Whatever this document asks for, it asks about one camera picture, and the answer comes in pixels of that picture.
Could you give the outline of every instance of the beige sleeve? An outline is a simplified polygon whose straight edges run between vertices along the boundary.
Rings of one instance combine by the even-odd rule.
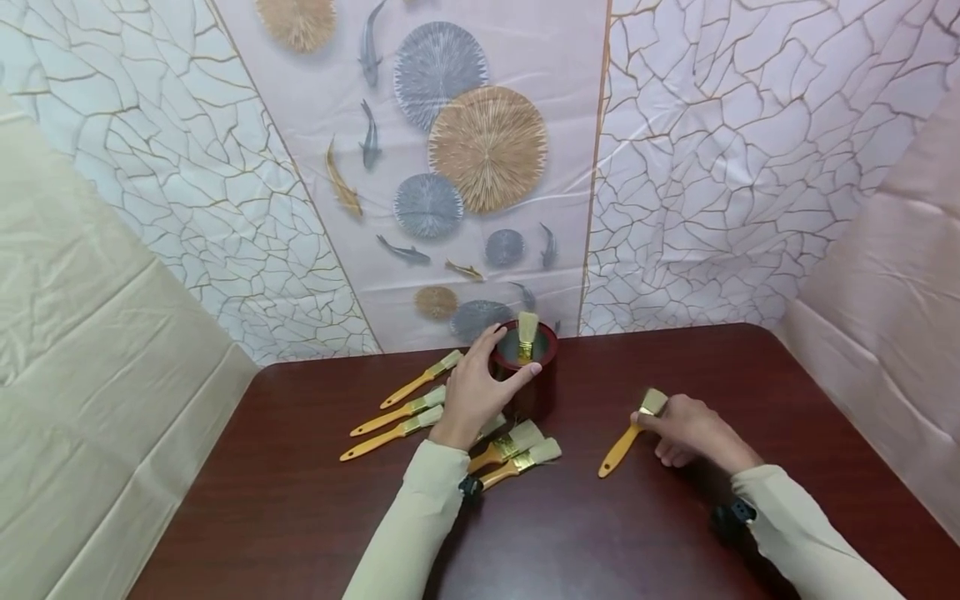
[[[420,444],[344,600],[421,600],[440,545],[460,512],[459,485],[468,464],[463,450],[429,440]]]
[[[732,482],[734,493],[756,509],[750,529],[760,554],[804,600],[902,600],[782,468],[751,468],[734,475]]]

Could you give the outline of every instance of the wallpaper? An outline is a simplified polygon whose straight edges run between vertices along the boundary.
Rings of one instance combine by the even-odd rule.
[[[3,0],[0,83],[258,363],[378,351],[203,0]]]
[[[771,326],[955,81],[941,0],[612,0],[581,334]]]
[[[271,36],[282,29],[266,11],[271,2],[280,6],[223,0],[217,8],[384,351],[460,346],[476,324],[530,304],[551,327],[559,323],[561,335],[576,335],[605,7],[582,0],[337,2],[332,38],[302,54],[285,36]],[[493,106],[489,114],[468,118],[484,103]],[[364,150],[365,104],[379,154]],[[512,140],[509,152],[500,149],[512,167],[509,181],[499,183],[516,190],[494,181],[489,193],[478,193],[459,168],[472,160],[461,150],[499,136]],[[449,212],[414,205],[436,198],[444,178],[436,188],[411,178],[436,175],[462,196],[449,199]],[[491,198],[502,202],[487,205]],[[556,258],[545,266],[551,236]],[[503,260],[498,252],[506,252]],[[430,299],[449,310],[423,316],[418,301]]]

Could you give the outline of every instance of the cup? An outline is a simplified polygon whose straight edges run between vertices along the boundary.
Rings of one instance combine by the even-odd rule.
[[[504,323],[507,335],[503,336],[490,355],[490,372],[497,381],[504,381],[519,371],[523,365],[517,362],[520,341],[517,321]],[[534,421],[549,415],[554,408],[556,396],[557,350],[560,340],[553,329],[544,323],[537,327],[537,336],[533,344],[533,360],[540,363],[543,371],[534,380],[520,388],[514,398],[504,408],[508,419]]]

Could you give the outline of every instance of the paint brush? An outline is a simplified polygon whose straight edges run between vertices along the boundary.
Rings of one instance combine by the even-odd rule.
[[[340,462],[343,463],[345,461],[353,460],[358,456],[363,456],[368,452],[376,450],[387,442],[405,438],[415,431],[420,431],[424,427],[429,427],[440,420],[440,417],[443,414],[443,406],[434,406],[433,408],[428,409],[425,413],[420,413],[412,419],[408,419],[397,425],[387,433],[381,433],[375,438],[370,438],[369,440],[354,446],[350,450],[347,450],[340,455]]]
[[[663,410],[663,405],[666,404],[666,401],[667,397],[663,392],[649,388],[643,396],[643,402],[640,404],[640,412],[644,415],[655,417]],[[614,444],[610,452],[607,453],[607,457],[604,458],[603,464],[600,466],[600,471],[597,472],[597,475],[601,479],[611,474],[617,465],[620,464],[620,461],[627,455],[627,450],[633,445],[636,436],[640,435],[641,431],[643,431],[642,427],[634,422],[630,423],[630,427],[626,433],[620,436],[620,439],[616,441],[616,444]]]
[[[477,442],[480,442],[491,433],[499,429],[500,427],[507,424],[507,418],[503,416],[503,413],[497,413],[496,417],[488,420],[484,423],[483,427],[480,427],[480,434],[477,436]]]
[[[387,413],[386,415],[381,415],[373,420],[368,420],[364,424],[360,425],[356,429],[350,432],[350,436],[355,438],[357,436],[362,436],[364,434],[370,433],[374,429],[379,429],[384,425],[389,425],[395,420],[401,420],[406,417],[413,417],[425,411],[428,408],[433,408],[439,404],[443,404],[446,399],[446,386],[442,385],[433,390],[430,390],[423,396],[420,396],[416,400],[410,400],[403,406],[399,407],[393,412]]]
[[[535,313],[521,312],[517,316],[517,338],[519,349],[516,351],[516,363],[526,365],[534,358],[534,339],[537,337],[537,326],[540,317]]]
[[[483,484],[484,491],[489,490],[508,477],[520,475],[536,465],[548,463],[560,458],[560,456],[560,445],[553,438],[547,438],[526,452],[517,454],[503,467],[481,477],[480,483]]]
[[[416,379],[414,379],[407,385],[403,386],[396,392],[393,392],[390,397],[388,397],[386,400],[383,401],[382,404],[380,404],[380,408],[387,408],[388,406],[393,406],[394,404],[397,404],[398,402],[400,402],[401,400],[403,400],[404,398],[412,394],[418,387],[420,387],[424,383],[433,381],[434,379],[437,378],[437,375],[443,373],[444,371],[449,371],[450,369],[453,369],[454,367],[456,367],[457,363],[460,362],[460,359],[463,357],[464,357],[464,354],[460,350],[453,350],[447,356],[445,356],[443,360],[441,360],[439,363],[437,363],[433,367],[430,367],[429,369],[424,371],[423,375],[421,375],[420,377],[417,377]]]
[[[482,454],[470,461],[467,472],[475,473],[487,465],[503,465],[542,441],[543,434],[540,429],[533,421],[526,420],[509,433],[490,442]]]

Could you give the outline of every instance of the circular pattern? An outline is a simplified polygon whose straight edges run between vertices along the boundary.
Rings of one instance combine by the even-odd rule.
[[[473,89],[441,110],[430,130],[430,168],[446,176],[470,212],[518,203],[546,162],[546,126],[534,105],[506,87]]]
[[[460,301],[448,287],[431,285],[420,288],[414,295],[417,311],[427,319],[446,321],[453,316]]]
[[[473,344],[484,329],[494,323],[506,323],[513,317],[514,311],[506,304],[493,300],[471,300],[461,304],[453,314],[450,329],[464,344]]]
[[[463,220],[464,199],[443,175],[422,173],[400,184],[394,198],[394,216],[414,237],[444,237]]]
[[[333,37],[334,0],[256,0],[267,32],[296,52],[313,52]]]
[[[425,132],[450,100],[486,85],[487,58],[477,40],[446,21],[420,25],[400,44],[394,92],[400,110]]]
[[[484,254],[487,262],[494,267],[511,267],[523,258],[526,244],[519,231],[498,229],[487,238]]]

